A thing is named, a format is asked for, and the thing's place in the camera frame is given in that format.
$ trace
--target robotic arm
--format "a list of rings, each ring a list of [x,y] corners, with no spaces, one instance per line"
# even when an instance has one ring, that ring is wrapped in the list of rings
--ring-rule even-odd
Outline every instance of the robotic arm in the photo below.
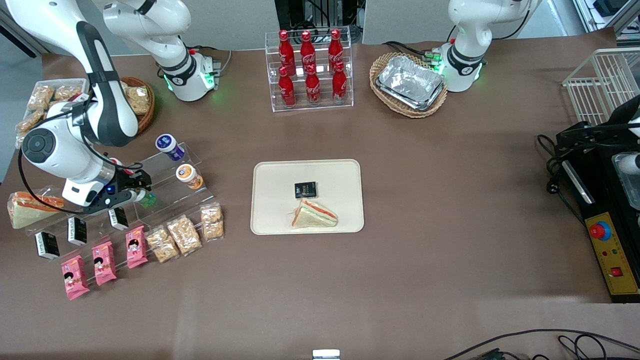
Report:
[[[112,33],[154,57],[178,99],[195,101],[214,90],[213,60],[187,51],[179,37],[191,25],[191,14],[182,1],[121,0],[107,4],[102,14]]]
[[[522,19],[533,12],[540,0],[450,0],[449,17],[459,33],[453,44],[440,50],[442,75],[447,89],[462,92],[471,87],[486,50],[493,40],[489,24]]]
[[[6,0],[28,33],[75,56],[87,73],[96,101],[61,102],[24,138],[22,152],[36,167],[66,178],[63,197],[98,213],[150,190],[142,170],[129,176],[93,150],[90,143],[122,147],[138,132],[138,121],[120,87],[120,77],[98,31],[73,0]]]

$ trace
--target gray floor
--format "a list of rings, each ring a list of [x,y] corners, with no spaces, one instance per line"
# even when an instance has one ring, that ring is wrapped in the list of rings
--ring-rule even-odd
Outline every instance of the gray floor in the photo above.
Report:
[[[105,27],[100,11],[90,1],[78,1],[89,22],[102,33],[111,54],[138,53]],[[583,33],[582,24],[572,0],[542,0],[519,38],[558,37]],[[11,42],[0,36],[0,182],[15,151],[15,124],[22,120],[33,84],[42,79],[40,59],[31,59]]]

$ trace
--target coca-cola bottle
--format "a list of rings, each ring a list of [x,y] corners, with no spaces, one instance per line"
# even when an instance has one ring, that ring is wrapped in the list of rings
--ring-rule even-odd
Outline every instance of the coca-cola bottle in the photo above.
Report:
[[[344,104],[347,97],[347,76],[344,74],[344,63],[335,63],[335,73],[333,74],[333,102]]]
[[[316,65],[311,64],[305,67],[307,78],[305,85],[307,86],[307,101],[309,106],[320,105],[320,79],[316,74]]]
[[[285,108],[291,109],[296,105],[296,94],[293,91],[293,81],[291,81],[291,78],[289,77],[286,66],[281,66],[278,71],[280,71],[280,80],[278,81],[278,85],[280,85],[282,101],[284,102]]]
[[[280,61],[282,66],[287,68],[287,74],[294,76],[296,74],[296,60],[293,57],[293,46],[289,43],[289,34],[287,30],[280,30]]]
[[[340,29],[331,30],[331,43],[329,44],[329,72],[333,74],[335,64],[342,62],[342,43],[340,42]]]
[[[302,46],[300,47],[300,56],[302,57],[302,69],[308,74],[310,68],[314,68],[316,73],[316,49],[311,44],[311,33],[309,30],[302,31]]]

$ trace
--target sandwich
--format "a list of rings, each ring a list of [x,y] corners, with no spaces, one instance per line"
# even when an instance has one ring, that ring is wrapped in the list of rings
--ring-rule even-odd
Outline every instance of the sandwich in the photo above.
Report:
[[[338,224],[338,216],[330,210],[314,204],[307,199],[300,201],[296,209],[293,227],[333,227]]]
[[[59,197],[38,196],[38,198],[57,208],[62,208],[65,205],[64,199]],[[14,229],[21,229],[58,212],[58,210],[39,203],[28,192],[13,193],[11,199],[9,199],[8,210],[11,225]]]

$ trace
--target pink snack package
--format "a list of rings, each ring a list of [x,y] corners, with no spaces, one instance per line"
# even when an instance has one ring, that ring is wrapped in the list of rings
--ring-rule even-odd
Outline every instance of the pink snack package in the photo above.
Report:
[[[113,259],[113,245],[111,241],[101,243],[93,249],[93,269],[95,271],[95,282],[98,286],[107,281],[115,280],[116,263]]]
[[[84,261],[80,255],[62,263],[62,275],[65,277],[65,290],[69,300],[89,292],[84,274]]]
[[[131,269],[146,263],[147,260],[147,244],[145,243],[145,233],[142,231],[143,226],[129,231],[126,236],[127,244],[127,266]]]

